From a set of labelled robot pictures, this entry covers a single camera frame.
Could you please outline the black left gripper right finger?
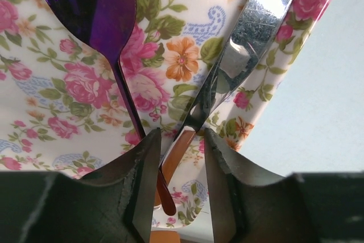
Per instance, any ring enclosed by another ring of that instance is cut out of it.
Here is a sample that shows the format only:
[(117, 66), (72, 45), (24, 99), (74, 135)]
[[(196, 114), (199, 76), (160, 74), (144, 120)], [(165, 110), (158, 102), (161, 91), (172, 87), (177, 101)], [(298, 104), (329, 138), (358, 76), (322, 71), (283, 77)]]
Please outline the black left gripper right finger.
[(283, 177), (233, 150), (212, 129), (205, 129), (204, 145), (213, 241), (233, 242), (247, 225), (239, 187), (266, 186)]

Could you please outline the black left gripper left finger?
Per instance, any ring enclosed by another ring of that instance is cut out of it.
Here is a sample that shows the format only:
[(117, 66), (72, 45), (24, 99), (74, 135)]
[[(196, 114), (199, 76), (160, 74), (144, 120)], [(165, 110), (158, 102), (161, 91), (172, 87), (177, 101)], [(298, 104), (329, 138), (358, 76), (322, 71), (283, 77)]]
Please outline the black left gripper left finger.
[(149, 242), (161, 148), (160, 129), (79, 181), (96, 215), (88, 242)]

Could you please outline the silver table knife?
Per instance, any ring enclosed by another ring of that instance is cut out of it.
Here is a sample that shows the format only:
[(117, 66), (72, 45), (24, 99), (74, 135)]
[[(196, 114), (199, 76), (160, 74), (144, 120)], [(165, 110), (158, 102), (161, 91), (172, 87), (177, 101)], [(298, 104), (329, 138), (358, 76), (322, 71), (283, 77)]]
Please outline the silver table knife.
[(210, 114), (248, 77), (269, 49), (292, 0), (246, 0), (181, 129), (161, 161), (166, 183), (171, 181), (193, 137)]

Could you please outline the purple metal spoon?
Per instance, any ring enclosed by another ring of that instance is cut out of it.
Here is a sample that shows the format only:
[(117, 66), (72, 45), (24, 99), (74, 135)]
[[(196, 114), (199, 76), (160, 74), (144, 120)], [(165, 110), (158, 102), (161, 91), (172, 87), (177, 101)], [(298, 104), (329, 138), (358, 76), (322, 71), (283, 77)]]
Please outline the purple metal spoon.
[(119, 58), (134, 28), (136, 0), (46, 0), (58, 20), (76, 38), (109, 62), (139, 138), (145, 132)]

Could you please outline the floral rectangular tray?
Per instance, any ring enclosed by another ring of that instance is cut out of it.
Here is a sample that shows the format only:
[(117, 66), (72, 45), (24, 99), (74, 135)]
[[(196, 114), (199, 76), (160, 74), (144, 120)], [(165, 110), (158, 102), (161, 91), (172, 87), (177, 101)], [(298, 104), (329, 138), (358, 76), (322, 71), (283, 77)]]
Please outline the floral rectangular tray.
[[(236, 151), (331, 0), (294, 0), (268, 53), (208, 118)], [(137, 0), (121, 55), (145, 131), (167, 148), (245, 0)], [(107, 60), (45, 0), (1, 0), (1, 169), (80, 178), (139, 142)]]

